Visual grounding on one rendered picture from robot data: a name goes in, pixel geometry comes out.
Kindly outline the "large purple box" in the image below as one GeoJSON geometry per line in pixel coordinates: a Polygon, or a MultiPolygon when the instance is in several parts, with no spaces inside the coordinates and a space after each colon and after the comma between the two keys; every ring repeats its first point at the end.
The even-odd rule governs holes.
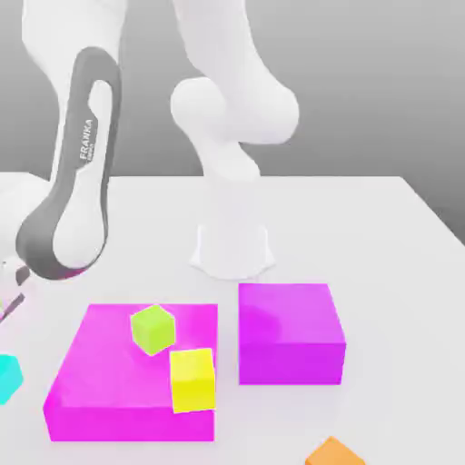
{"type": "Polygon", "coordinates": [[[346,352],[326,283],[241,283],[239,383],[339,385],[346,352]]]}

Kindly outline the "small lime green cube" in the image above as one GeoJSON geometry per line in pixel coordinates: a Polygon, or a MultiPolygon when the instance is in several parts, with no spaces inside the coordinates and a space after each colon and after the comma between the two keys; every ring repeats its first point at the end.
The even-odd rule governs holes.
{"type": "Polygon", "coordinates": [[[144,308],[130,317],[134,343],[154,356],[176,342],[175,318],[161,305],[144,308]]]}

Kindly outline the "small orange cube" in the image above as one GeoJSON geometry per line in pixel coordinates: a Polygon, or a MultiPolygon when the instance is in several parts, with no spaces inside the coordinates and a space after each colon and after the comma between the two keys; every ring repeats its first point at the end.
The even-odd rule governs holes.
{"type": "Polygon", "coordinates": [[[342,442],[329,437],[306,458],[305,465],[366,465],[366,462],[342,442]]]}

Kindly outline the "small yellow cube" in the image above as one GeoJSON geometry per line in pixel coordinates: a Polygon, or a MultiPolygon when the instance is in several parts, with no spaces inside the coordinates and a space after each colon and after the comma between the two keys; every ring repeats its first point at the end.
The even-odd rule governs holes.
{"type": "Polygon", "coordinates": [[[215,371],[210,348],[170,352],[175,414],[215,409],[215,371]]]}

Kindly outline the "small cyan cube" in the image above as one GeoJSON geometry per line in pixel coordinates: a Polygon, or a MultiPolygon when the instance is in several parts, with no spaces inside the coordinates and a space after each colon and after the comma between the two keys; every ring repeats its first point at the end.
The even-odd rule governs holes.
{"type": "Polygon", "coordinates": [[[0,405],[5,405],[23,383],[23,373],[18,359],[0,354],[0,405]]]}

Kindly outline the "large magenta box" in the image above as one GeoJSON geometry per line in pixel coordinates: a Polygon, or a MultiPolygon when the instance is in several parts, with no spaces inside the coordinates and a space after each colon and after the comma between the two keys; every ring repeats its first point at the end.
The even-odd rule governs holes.
{"type": "Polygon", "coordinates": [[[212,441],[212,411],[175,413],[169,352],[133,341],[142,303],[88,306],[46,397],[52,441],[212,441]]]}

